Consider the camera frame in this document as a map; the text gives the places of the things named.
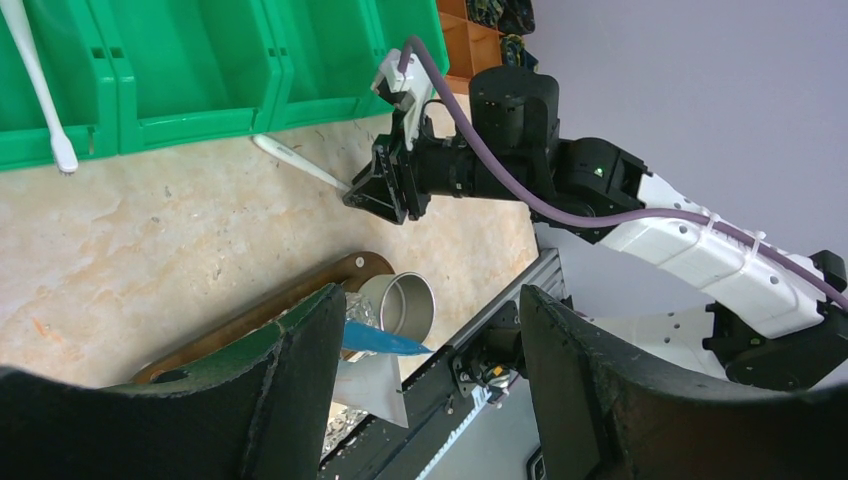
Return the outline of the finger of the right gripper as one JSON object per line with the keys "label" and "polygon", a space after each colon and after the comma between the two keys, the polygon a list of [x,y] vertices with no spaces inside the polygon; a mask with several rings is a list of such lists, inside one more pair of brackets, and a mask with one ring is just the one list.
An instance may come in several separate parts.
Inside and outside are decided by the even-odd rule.
{"label": "finger of the right gripper", "polygon": [[394,225],[402,225],[407,209],[391,154],[388,143],[376,142],[372,147],[372,160],[354,177],[353,185],[342,196],[342,201],[347,207],[366,211]]}

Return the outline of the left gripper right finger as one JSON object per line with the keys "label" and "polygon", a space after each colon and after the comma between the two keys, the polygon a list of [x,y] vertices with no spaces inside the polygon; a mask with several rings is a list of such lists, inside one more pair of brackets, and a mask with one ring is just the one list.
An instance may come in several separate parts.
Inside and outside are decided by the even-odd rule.
{"label": "left gripper right finger", "polygon": [[724,379],[654,355],[535,286],[520,292],[527,378],[550,479],[843,479],[847,388],[809,363]]}

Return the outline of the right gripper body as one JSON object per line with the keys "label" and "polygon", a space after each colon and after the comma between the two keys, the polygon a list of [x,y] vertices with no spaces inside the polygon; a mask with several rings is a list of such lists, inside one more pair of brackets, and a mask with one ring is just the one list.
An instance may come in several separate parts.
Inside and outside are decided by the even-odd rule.
{"label": "right gripper body", "polygon": [[475,156],[458,128],[455,130],[453,136],[435,137],[433,122],[425,116],[422,130],[409,150],[401,114],[392,116],[390,164],[396,172],[401,208],[409,219],[424,216],[432,195],[468,194],[471,181],[467,173]]}

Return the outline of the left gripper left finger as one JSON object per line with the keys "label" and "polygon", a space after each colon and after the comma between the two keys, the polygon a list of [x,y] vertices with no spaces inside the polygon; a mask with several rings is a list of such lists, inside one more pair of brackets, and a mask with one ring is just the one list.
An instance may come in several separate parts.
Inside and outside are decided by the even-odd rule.
{"label": "left gripper left finger", "polygon": [[149,384],[94,389],[1,370],[5,479],[313,479],[345,295],[279,318]]}

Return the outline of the white toothbrush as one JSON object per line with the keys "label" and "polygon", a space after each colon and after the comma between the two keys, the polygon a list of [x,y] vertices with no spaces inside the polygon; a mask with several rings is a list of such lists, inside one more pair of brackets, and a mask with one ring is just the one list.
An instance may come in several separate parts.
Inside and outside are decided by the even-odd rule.
{"label": "white toothbrush", "polygon": [[277,160],[279,160],[279,161],[281,161],[281,162],[283,162],[283,163],[285,163],[285,164],[287,164],[287,165],[289,165],[289,166],[291,166],[295,169],[298,169],[301,172],[306,173],[307,175],[310,175],[310,176],[312,176],[312,177],[314,177],[314,178],[336,188],[337,190],[339,190],[341,192],[347,192],[347,191],[350,190],[350,186],[347,183],[337,179],[332,174],[323,170],[322,168],[320,168],[316,164],[307,160],[305,157],[303,157],[299,153],[295,152],[293,149],[283,145],[282,143],[273,139],[272,137],[264,135],[264,134],[254,135],[252,137],[252,141],[262,151],[268,153],[269,155],[273,156]]}
{"label": "white toothbrush", "polygon": [[54,104],[25,6],[19,0],[1,0],[1,12],[43,113],[54,164],[62,175],[71,176],[79,168],[78,157]]}

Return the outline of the steel cup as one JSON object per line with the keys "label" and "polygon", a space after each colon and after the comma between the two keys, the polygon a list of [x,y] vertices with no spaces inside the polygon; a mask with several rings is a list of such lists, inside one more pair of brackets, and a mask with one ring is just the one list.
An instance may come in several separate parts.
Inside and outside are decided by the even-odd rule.
{"label": "steel cup", "polygon": [[420,274],[376,275],[358,293],[374,307],[377,324],[383,331],[418,343],[429,336],[435,318],[435,297]]}

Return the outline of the white toothpaste tube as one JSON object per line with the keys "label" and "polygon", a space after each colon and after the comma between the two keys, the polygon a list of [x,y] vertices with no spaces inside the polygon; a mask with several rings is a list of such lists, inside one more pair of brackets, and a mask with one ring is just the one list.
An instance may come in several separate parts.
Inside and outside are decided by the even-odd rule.
{"label": "white toothpaste tube", "polygon": [[349,393],[369,414],[401,428],[409,426],[398,357],[395,354],[375,354],[356,363],[363,378],[355,381],[351,389],[337,383],[340,379],[339,362],[334,383],[332,400],[340,400],[342,393]]}

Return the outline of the blue toothpaste tube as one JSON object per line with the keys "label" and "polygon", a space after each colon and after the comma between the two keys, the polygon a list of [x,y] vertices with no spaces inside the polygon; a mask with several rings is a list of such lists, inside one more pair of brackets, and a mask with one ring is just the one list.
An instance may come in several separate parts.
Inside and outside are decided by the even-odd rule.
{"label": "blue toothpaste tube", "polygon": [[342,347],[355,352],[416,356],[430,354],[423,344],[359,322],[344,326]]}

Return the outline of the green divided plastic bin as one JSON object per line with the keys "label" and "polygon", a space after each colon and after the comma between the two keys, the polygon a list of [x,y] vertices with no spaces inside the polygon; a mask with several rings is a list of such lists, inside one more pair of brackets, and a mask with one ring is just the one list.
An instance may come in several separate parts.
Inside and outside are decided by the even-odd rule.
{"label": "green divided plastic bin", "polygon": [[410,36],[450,62],[432,1],[28,1],[80,160],[389,111],[370,85]]}

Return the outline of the clear glass cup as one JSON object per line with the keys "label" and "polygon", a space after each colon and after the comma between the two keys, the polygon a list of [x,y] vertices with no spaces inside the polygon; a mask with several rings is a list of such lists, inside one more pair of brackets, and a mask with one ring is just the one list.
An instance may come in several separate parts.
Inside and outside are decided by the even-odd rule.
{"label": "clear glass cup", "polygon": [[[346,293],[346,326],[350,323],[366,325],[381,329],[377,309],[373,303],[360,293]],[[337,383],[343,388],[351,389],[351,385],[363,378],[361,368],[356,363],[374,356],[370,351],[347,351],[341,354],[339,361],[340,379]],[[339,444],[367,417],[365,411],[355,400],[350,399],[349,393],[342,393],[340,400],[333,400],[325,429],[321,450],[321,458],[329,455]]]}

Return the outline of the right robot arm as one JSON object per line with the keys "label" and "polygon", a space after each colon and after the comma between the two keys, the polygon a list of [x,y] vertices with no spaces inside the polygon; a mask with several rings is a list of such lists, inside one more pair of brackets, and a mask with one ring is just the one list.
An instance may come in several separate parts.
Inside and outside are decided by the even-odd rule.
{"label": "right robot arm", "polygon": [[632,320],[609,333],[677,366],[759,388],[820,384],[847,363],[843,260],[767,243],[689,200],[635,155],[559,135],[558,82],[498,66],[469,85],[470,111],[435,135],[433,86],[420,68],[382,68],[374,92],[393,109],[346,205],[402,224],[434,196],[525,203],[533,219],[639,258],[709,296],[704,307]]}

